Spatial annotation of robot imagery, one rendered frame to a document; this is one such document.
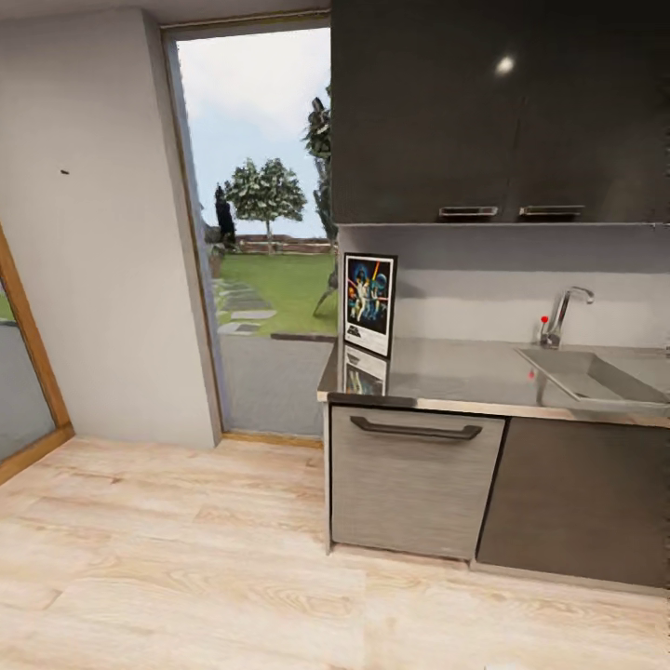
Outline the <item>poster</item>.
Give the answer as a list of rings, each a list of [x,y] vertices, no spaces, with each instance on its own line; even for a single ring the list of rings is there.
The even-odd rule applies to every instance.
[[[398,255],[344,252],[343,341],[391,360]]]

